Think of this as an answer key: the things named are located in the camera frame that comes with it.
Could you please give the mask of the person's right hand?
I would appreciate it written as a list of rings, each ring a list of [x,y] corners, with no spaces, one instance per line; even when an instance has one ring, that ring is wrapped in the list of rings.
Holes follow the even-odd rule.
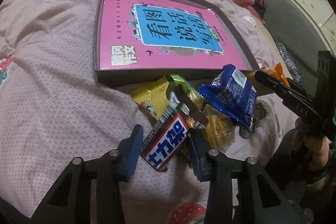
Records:
[[[295,132],[292,137],[294,149],[299,149],[304,145],[309,150],[309,169],[317,171],[323,169],[329,161],[329,144],[327,137],[318,139],[314,136],[307,136],[306,123],[301,118],[295,121]]]

